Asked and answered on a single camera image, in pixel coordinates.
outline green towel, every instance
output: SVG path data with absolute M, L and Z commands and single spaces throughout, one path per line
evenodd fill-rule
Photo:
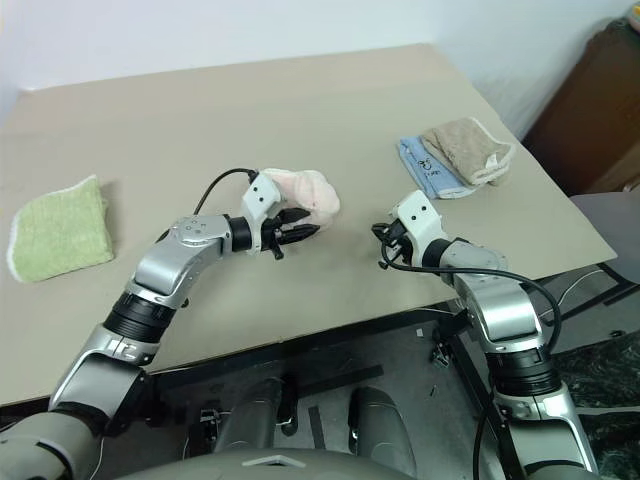
M 106 203 L 95 175 L 38 197 L 16 214 L 7 262 L 21 282 L 37 282 L 113 258 Z

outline pink cloth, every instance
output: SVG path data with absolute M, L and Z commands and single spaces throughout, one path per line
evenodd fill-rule
M 340 199 L 322 173 L 316 170 L 292 172 L 278 168 L 261 170 L 278 184 L 287 207 L 301 207 L 311 212 L 297 223 L 312 223 L 324 230 L 340 210 Z

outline table surface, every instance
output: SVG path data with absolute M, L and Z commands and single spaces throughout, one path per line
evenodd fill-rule
M 104 321 L 144 252 L 228 168 L 317 169 L 342 210 L 327 231 L 211 267 L 151 370 L 444 301 L 435 276 L 383 271 L 370 233 L 416 189 L 396 141 L 464 116 L 517 142 L 469 81 L 427 45 L 105 80 L 25 93 L 1 137 L 1 246 L 36 196 L 97 174 L 116 258 L 37 284 L 2 262 L 0 404 L 47 395 Z M 237 214 L 245 178 L 203 214 Z M 518 144 L 509 180 L 434 202 L 445 230 L 539 278 L 615 253 Z

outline wooden furniture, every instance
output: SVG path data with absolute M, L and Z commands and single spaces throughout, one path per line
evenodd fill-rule
M 143 253 L 232 167 L 317 169 L 335 186 L 335 224 L 304 243 L 239 254 L 202 274 L 167 329 L 152 370 L 279 342 L 444 301 L 437 277 L 383 271 L 371 224 L 417 187 L 395 143 L 474 116 L 517 140 L 432 47 L 178 71 L 25 93 L 1 138 L 2 240 L 38 195 L 95 173 L 109 201 L 116 258 L 37 284 L 0 280 L 0 404 L 47 395 L 104 321 Z M 510 180 L 440 200 L 444 228 L 502 251 L 533 278 L 608 260 L 613 251 L 518 144 Z M 229 178 L 202 213 L 237 214 Z
M 567 195 L 640 176 L 640 33 L 627 20 L 589 41 L 522 144 Z

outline white backdrop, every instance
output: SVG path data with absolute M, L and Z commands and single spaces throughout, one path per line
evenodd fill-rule
M 4 0 L 0 121 L 21 90 L 428 42 L 522 136 L 631 0 Z

